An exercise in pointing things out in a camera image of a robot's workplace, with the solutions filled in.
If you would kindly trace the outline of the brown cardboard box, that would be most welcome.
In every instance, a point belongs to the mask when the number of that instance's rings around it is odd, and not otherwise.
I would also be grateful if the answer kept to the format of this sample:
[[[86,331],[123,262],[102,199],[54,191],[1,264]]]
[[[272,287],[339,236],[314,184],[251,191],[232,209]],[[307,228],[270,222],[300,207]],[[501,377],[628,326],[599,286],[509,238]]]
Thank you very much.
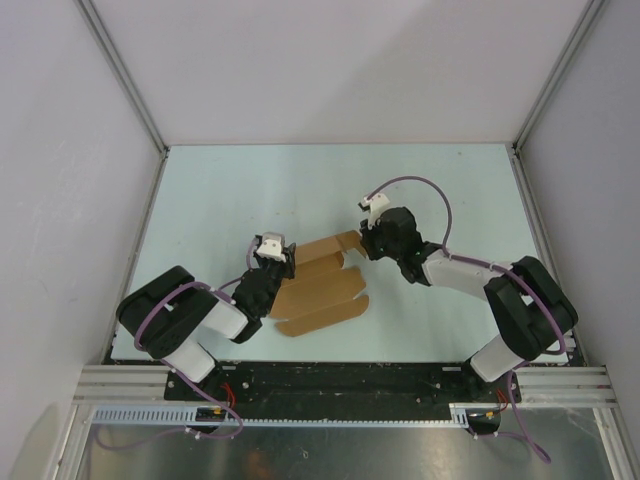
[[[300,337],[366,312],[370,299],[361,270],[345,266],[352,250],[367,256],[354,230],[297,247],[295,275],[283,281],[270,312],[277,331]]]

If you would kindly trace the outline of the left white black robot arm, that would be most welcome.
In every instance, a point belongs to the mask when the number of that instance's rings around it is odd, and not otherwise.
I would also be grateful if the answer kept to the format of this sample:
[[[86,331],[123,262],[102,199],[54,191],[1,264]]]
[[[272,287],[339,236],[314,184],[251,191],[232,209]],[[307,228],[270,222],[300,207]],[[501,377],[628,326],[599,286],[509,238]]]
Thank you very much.
[[[248,266],[228,295],[174,266],[125,297],[116,318],[134,337],[134,347],[186,377],[197,398],[214,397],[221,387],[217,361],[196,339],[200,328],[241,344],[261,327],[284,280],[296,270],[296,245],[271,232],[257,235]]]

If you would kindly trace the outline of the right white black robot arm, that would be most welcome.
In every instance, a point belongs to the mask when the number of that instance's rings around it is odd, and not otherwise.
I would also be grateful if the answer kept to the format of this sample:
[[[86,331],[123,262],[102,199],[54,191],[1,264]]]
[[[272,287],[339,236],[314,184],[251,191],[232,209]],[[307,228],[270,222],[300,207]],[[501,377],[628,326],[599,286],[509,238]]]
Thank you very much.
[[[454,254],[443,243],[424,240],[406,207],[359,207],[368,214],[359,234],[370,260],[393,260],[410,284],[448,288],[488,303],[498,334],[461,367],[461,388],[469,399],[486,400],[498,380],[542,355],[566,353],[565,334],[578,314],[540,260],[491,263]]]

